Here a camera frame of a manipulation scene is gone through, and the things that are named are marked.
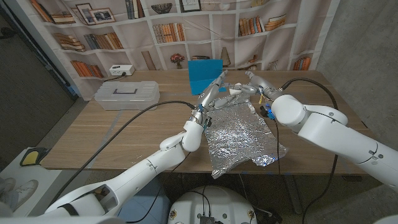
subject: crumpled aluminum foil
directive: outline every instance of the crumpled aluminum foil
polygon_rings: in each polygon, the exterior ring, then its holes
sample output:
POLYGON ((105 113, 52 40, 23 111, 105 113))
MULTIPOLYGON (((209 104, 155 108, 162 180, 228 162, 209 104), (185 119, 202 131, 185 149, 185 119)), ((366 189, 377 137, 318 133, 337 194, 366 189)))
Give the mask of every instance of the crumpled aluminum foil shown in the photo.
MULTIPOLYGON (((256 113, 249 96, 238 95, 224 108, 211 110, 207 115, 211 117, 211 126, 206 128, 205 135, 214 179, 250 159, 263 167, 278 160, 277 140, 256 113)), ((287 148, 279 144, 279 157, 286 152, 287 148)))

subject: bookshelf backdrop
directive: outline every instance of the bookshelf backdrop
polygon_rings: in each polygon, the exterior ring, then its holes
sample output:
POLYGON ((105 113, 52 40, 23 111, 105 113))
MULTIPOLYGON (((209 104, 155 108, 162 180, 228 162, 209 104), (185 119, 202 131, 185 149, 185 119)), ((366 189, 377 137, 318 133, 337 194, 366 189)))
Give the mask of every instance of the bookshelf backdrop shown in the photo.
POLYGON ((81 96, 90 100, 110 77, 113 64, 131 64, 136 70, 176 69, 170 61, 176 53, 186 58, 181 63, 185 69, 188 60, 226 61, 227 55, 229 70, 314 70, 339 0, 200 0, 200 10, 190 12, 181 6, 184 0, 17 2, 81 96), (158 14, 164 8, 151 7, 165 3, 171 3, 168 13, 158 14), (78 12, 87 4, 97 24, 88 25, 78 12), (97 17, 97 9, 105 12, 97 17), (300 61, 305 66, 297 66, 300 61))

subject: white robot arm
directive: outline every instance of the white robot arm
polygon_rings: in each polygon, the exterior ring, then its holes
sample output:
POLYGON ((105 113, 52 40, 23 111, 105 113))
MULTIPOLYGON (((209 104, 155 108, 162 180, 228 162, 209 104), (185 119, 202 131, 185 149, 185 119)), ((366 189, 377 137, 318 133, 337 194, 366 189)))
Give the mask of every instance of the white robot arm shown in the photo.
POLYGON ((159 151, 117 177, 86 185, 66 194, 49 206, 43 216, 115 215, 127 199, 134 196, 157 174, 181 163, 185 159, 183 149, 193 152, 200 147, 203 127, 210 122, 206 112, 213 106, 213 100, 227 72, 224 71, 200 95, 198 106, 192 110, 190 119, 185 122, 184 132, 162 141, 159 151))
POLYGON ((303 105, 272 84, 247 71, 249 85, 274 100, 278 122, 302 139, 344 157, 398 192, 398 152, 351 128, 340 111, 328 106, 303 105))

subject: clear plastic storage box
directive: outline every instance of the clear plastic storage box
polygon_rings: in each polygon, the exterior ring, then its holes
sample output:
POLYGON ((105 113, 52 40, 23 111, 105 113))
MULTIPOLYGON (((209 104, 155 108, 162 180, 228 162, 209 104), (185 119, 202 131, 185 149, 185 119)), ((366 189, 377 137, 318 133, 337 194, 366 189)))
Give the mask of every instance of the clear plastic storage box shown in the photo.
POLYGON ((143 110, 158 103, 159 98, 159 85, 155 81, 104 82, 94 95, 105 110, 143 110))

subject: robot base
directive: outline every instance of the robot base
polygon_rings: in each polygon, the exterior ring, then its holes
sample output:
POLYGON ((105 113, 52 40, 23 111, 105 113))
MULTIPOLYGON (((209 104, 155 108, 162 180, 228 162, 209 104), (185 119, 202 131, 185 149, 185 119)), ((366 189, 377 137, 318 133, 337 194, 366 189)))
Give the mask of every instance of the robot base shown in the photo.
MULTIPOLYGON (((204 187, 192 191, 203 193, 204 187)), ((203 200, 205 216, 209 217, 209 206, 206 198, 195 192, 183 194, 172 206, 168 224, 188 223, 238 223, 257 224, 256 215, 251 204, 240 194, 220 186, 206 186, 204 195, 208 198, 212 218, 203 216, 203 200)))

